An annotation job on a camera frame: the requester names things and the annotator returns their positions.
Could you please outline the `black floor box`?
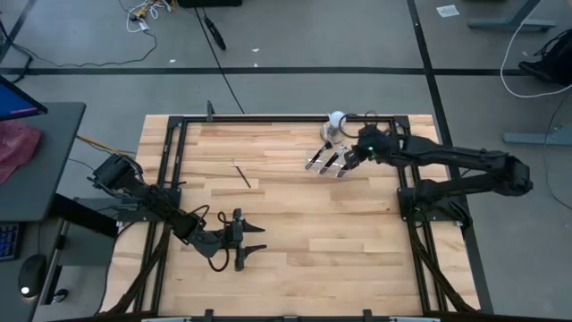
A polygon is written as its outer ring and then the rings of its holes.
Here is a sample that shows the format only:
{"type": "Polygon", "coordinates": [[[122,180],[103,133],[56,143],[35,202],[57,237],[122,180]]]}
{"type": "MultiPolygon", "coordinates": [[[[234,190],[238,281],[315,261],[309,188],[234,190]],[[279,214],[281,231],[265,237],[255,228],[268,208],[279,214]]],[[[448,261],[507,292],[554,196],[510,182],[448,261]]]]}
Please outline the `black floor box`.
{"type": "Polygon", "coordinates": [[[243,4],[243,0],[177,0],[183,8],[199,7],[237,7],[243,4]]]}

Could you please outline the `pink cloth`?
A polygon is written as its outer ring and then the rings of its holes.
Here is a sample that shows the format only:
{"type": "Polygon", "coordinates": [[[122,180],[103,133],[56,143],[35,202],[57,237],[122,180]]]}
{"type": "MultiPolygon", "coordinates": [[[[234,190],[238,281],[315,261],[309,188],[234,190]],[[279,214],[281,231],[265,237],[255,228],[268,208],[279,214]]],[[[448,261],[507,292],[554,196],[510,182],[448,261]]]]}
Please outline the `pink cloth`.
{"type": "Polygon", "coordinates": [[[42,131],[24,121],[0,122],[0,185],[33,157],[42,131]]]}

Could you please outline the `thin black makeup brush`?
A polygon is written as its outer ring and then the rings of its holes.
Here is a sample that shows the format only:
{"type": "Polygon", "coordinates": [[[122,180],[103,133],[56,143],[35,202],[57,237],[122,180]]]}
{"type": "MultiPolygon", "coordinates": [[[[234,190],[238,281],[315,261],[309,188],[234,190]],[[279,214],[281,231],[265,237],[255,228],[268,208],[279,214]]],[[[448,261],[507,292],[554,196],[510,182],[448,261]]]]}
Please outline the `thin black makeup brush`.
{"type": "Polygon", "coordinates": [[[247,185],[247,187],[249,189],[252,188],[252,186],[250,185],[247,177],[245,176],[245,174],[242,172],[242,170],[240,169],[239,165],[235,162],[234,159],[231,160],[233,167],[238,171],[240,177],[242,178],[242,180],[244,181],[244,183],[247,185]]]}
{"type": "Polygon", "coordinates": [[[334,152],[320,168],[319,174],[325,174],[332,167],[332,165],[344,154],[345,149],[346,148],[344,146],[340,146],[337,151],[334,152]]]}

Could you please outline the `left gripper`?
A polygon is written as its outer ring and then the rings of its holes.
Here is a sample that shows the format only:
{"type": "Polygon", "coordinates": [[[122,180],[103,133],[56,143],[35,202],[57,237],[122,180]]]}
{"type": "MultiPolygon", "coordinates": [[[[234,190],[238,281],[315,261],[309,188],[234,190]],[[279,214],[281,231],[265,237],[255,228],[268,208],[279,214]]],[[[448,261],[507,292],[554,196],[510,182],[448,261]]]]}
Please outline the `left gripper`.
{"type": "Polygon", "coordinates": [[[257,227],[255,225],[249,224],[248,222],[243,223],[242,210],[240,208],[235,208],[232,212],[231,221],[226,221],[224,224],[225,233],[225,245],[228,249],[235,250],[234,259],[234,269],[239,272],[245,267],[246,255],[251,253],[266,249],[265,244],[242,247],[243,242],[243,232],[244,233],[262,233],[265,231],[264,228],[257,227]]]}

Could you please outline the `clear acrylic brush organizer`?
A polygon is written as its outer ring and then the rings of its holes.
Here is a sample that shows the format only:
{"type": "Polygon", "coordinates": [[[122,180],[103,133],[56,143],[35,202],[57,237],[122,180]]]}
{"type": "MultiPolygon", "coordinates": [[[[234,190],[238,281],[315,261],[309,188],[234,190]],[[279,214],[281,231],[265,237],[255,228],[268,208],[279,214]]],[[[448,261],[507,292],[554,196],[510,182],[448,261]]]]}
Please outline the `clear acrylic brush organizer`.
{"type": "Polygon", "coordinates": [[[330,156],[337,151],[337,149],[340,146],[344,146],[345,152],[348,152],[351,148],[350,144],[337,144],[337,145],[333,145],[332,144],[332,148],[327,149],[319,158],[318,160],[313,164],[313,166],[309,169],[306,170],[305,169],[305,165],[307,164],[307,162],[310,160],[310,158],[317,152],[317,150],[319,149],[315,149],[315,150],[309,150],[306,152],[306,160],[304,161],[304,169],[310,173],[314,173],[314,174],[318,174],[321,176],[327,176],[327,177],[332,177],[332,178],[337,178],[336,174],[339,172],[339,170],[344,166],[345,164],[345,160],[344,160],[344,154],[332,165],[332,167],[325,173],[325,174],[319,174],[319,170],[320,168],[324,165],[324,163],[330,158],[330,156]]]}

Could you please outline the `computer monitor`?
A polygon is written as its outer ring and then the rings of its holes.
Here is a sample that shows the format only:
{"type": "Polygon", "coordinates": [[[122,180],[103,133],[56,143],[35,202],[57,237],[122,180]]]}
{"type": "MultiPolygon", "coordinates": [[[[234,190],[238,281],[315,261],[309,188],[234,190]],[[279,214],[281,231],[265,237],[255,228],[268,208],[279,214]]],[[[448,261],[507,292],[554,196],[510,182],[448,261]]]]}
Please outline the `computer monitor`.
{"type": "Polygon", "coordinates": [[[45,106],[0,76],[0,122],[47,113],[45,106]]]}

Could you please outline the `grey desk foot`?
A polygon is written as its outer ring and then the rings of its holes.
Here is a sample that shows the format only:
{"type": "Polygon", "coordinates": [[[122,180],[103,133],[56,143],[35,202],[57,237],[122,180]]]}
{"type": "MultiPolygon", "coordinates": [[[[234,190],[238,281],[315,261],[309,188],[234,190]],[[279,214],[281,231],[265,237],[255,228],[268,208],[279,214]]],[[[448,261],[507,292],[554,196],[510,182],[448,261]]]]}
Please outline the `grey desk foot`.
{"type": "Polygon", "coordinates": [[[550,125],[545,132],[507,132],[502,139],[508,144],[572,147],[572,125],[550,125]]]}
{"type": "Polygon", "coordinates": [[[525,30],[546,32],[556,27],[552,20],[533,19],[532,14],[542,0],[526,0],[511,16],[504,19],[473,18],[467,22],[470,29],[525,30]]]}

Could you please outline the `black keyboard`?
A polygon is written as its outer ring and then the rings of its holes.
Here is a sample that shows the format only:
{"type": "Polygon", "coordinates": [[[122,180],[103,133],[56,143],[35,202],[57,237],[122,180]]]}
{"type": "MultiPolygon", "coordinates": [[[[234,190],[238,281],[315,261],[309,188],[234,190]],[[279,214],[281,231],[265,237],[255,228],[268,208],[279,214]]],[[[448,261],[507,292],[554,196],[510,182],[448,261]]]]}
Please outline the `black keyboard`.
{"type": "Polygon", "coordinates": [[[18,258],[21,223],[0,223],[0,262],[18,258]]]}

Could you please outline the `black computer mouse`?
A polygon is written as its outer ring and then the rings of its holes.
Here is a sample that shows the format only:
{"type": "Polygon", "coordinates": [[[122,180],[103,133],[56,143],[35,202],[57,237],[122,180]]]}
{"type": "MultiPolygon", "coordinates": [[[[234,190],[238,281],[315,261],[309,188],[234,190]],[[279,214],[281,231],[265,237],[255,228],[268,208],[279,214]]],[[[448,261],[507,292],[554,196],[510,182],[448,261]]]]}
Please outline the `black computer mouse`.
{"type": "Polygon", "coordinates": [[[24,260],[18,275],[18,288],[24,298],[32,298],[42,291],[46,278],[46,256],[32,255],[24,260]]]}

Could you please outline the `black backpack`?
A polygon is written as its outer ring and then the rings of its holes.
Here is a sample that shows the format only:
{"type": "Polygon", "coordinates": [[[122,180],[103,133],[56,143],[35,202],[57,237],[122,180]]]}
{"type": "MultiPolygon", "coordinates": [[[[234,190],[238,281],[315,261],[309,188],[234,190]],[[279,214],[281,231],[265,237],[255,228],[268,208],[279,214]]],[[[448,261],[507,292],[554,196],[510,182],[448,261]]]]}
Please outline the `black backpack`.
{"type": "Polygon", "coordinates": [[[534,56],[539,60],[518,64],[523,74],[564,87],[572,85],[572,29],[549,40],[534,56]]]}

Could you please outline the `grey desk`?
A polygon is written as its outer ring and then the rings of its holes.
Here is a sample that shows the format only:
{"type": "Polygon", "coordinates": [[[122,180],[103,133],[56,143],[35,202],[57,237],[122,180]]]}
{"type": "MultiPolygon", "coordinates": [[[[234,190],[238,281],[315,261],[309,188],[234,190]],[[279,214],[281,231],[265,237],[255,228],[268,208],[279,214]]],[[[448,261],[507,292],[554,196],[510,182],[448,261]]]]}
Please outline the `grey desk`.
{"type": "Polygon", "coordinates": [[[33,157],[0,184],[0,222],[37,222],[50,211],[86,105],[62,102],[46,107],[47,114],[26,120],[42,131],[33,157]]]}

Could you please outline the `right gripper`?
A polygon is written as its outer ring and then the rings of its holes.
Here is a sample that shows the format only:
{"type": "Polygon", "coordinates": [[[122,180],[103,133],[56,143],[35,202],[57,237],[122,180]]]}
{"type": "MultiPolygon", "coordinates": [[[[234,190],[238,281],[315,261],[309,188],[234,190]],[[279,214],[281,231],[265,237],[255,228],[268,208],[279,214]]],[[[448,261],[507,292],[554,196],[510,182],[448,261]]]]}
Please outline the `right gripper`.
{"type": "Polygon", "coordinates": [[[368,124],[358,131],[357,145],[344,154],[347,169],[358,167],[361,162],[394,165],[393,155],[398,151],[398,141],[389,131],[381,131],[368,124]]]}

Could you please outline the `black floor object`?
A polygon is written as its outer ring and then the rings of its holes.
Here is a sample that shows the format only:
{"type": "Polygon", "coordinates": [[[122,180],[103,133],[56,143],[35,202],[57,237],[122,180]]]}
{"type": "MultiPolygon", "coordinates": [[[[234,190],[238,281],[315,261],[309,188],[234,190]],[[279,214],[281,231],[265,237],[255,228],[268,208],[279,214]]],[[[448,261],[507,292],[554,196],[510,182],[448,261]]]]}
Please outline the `black floor object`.
{"type": "Polygon", "coordinates": [[[206,15],[204,16],[204,21],[216,45],[219,46],[221,50],[225,51],[227,49],[226,43],[219,29],[215,26],[215,23],[206,15]]]}

